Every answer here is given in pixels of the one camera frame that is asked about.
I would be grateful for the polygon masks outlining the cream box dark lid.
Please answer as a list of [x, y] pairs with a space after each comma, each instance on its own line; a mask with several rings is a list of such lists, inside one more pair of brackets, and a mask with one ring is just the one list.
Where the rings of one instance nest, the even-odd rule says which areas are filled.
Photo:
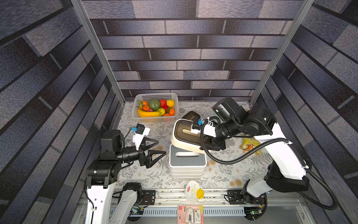
[[199, 120], [200, 118], [201, 118], [201, 116], [195, 111], [189, 111], [182, 117], [182, 119], [187, 119], [187, 120], [191, 120], [191, 121]]
[[200, 133], [191, 131], [193, 122], [188, 119], [179, 119], [174, 123], [171, 143], [180, 149], [200, 154], [206, 154], [201, 149]]

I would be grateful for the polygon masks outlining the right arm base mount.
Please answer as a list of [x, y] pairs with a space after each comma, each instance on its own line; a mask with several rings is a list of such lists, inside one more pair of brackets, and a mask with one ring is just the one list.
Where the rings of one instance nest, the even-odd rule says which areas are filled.
[[266, 193], [254, 197], [246, 191], [242, 193], [242, 189], [229, 189], [224, 199], [231, 205], [267, 206]]

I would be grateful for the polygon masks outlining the white box grey lid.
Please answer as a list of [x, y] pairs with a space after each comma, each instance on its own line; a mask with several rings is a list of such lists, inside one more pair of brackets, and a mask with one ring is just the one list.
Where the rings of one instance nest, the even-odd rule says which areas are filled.
[[203, 175], [203, 171], [170, 171], [171, 175]]
[[204, 167], [169, 167], [172, 171], [204, 171]]
[[172, 170], [193, 169], [200, 170], [207, 165], [205, 154], [187, 151], [170, 145], [169, 149], [169, 167]]

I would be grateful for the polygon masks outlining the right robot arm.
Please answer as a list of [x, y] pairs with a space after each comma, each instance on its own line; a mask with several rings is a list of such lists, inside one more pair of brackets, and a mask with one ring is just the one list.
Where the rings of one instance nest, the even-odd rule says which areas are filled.
[[[212, 118], [207, 118], [200, 130], [202, 149], [212, 160], [219, 164], [235, 164], [262, 148], [265, 148], [273, 159], [264, 174], [245, 184], [244, 194], [258, 198], [272, 190], [284, 193], [308, 190], [309, 179], [306, 174], [309, 167], [300, 154], [290, 147], [291, 142], [285, 138], [269, 109], [256, 105], [246, 111], [231, 97], [226, 97], [213, 106], [213, 111], [223, 123], [214, 127]], [[239, 158], [229, 161], [219, 160], [209, 152], [210, 143], [218, 143], [220, 148], [224, 148], [225, 140], [238, 134], [255, 137], [260, 144]]]

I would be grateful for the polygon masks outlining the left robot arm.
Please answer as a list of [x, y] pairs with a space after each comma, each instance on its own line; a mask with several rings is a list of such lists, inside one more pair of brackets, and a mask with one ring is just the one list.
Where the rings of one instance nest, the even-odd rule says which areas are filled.
[[138, 146], [127, 147], [121, 131], [110, 130], [101, 137], [98, 157], [87, 168], [85, 194], [88, 200], [85, 223], [87, 224], [124, 224], [133, 206], [143, 198], [141, 183], [126, 183], [121, 198], [110, 214], [112, 198], [119, 172], [123, 164], [130, 166], [138, 161], [140, 166], [151, 168], [166, 156], [165, 151], [153, 150], [158, 141], [142, 134]]

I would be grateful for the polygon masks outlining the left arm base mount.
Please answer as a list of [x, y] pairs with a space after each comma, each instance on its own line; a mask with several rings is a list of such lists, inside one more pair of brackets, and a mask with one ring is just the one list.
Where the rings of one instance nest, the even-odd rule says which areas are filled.
[[157, 191], [155, 191], [155, 190], [143, 190], [142, 198], [136, 205], [139, 207], [155, 205], [156, 193], [157, 193]]

